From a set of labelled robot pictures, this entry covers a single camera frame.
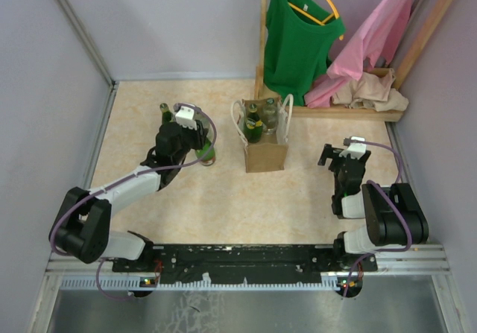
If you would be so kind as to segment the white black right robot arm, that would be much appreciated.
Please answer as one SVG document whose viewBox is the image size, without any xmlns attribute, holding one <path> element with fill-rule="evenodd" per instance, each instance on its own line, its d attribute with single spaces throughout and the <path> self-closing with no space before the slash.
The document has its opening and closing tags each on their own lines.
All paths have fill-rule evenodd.
<svg viewBox="0 0 477 333">
<path fill-rule="evenodd" d="M 365 145 L 353 143 L 342 149 L 326 144 L 318 162 L 324 166 L 331 161 L 332 213 L 343 220 L 364 220 L 364 226 L 342 232 L 334 241 L 332 258 L 342 270 L 353 268 L 359 254 L 407 250 L 429 238 L 428 222 L 408 183 L 382 187 L 372 181 L 362 182 L 370 155 Z"/>
</svg>

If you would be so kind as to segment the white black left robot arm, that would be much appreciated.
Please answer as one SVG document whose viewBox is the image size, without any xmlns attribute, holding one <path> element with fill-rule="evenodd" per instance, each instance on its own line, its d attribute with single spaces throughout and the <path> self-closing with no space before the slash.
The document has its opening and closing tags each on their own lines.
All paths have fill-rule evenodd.
<svg viewBox="0 0 477 333">
<path fill-rule="evenodd" d="M 186 163 L 189 151 L 206 144 L 209 130 L 201 121 L 193 127 L 176 122 L 162 124 L 143 162 L 126 176 L 98 188 L 69 189 L 48 235 L 51 249 L 74 256 L 85 264 L 99 259 L 126 259 L 137 270 L 150 269 L 155 253 L 147 239 L 133 232 L 112 232 L 113 215 L 143 197 L 163 190 Z"/>
</svg>

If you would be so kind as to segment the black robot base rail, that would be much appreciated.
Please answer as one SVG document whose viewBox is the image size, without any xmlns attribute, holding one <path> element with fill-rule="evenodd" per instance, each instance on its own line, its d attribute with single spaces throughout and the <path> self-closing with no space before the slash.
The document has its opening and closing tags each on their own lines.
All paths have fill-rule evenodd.
<svg viewBox="0 0 477 333">
<path fill-rule="evenodd" d="M 115 273 L 158 273 L 163 284 L 311 284 L 323 273 L 347 272 L 358 255 L 338 255 L 332 244 L 154 244 L 135 260 L 114 259 Z"/>
</svg>

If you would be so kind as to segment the green bottle yellow label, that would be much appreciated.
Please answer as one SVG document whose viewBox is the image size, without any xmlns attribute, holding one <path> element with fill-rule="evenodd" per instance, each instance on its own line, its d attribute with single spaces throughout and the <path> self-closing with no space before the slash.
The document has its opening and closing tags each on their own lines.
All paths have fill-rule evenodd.
<svg viewBox="0 0 477 333">
<path fill-rule="evenodd" d="M 161 103 L 159 106 L 162 115 L 162 124 L 174 122 L 174 114 L 167 103 Z"/>
</svg>

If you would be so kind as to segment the clear glass bottle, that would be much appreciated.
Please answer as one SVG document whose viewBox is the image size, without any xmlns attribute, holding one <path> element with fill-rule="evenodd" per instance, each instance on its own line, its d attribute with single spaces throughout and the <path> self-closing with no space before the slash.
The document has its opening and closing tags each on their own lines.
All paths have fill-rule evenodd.
<svg viewBox="0 0 477 333">
<path fill-rule="evenodd" d="M 207 119 L 207 117 L 204 116 L 201 112 L 196 112 L 195 119 L 202 124 L 202 128 L 206 132 L 207 139 L 212 141 L 213 131 L 211 129 L 210 121 Z"/>
</svg>

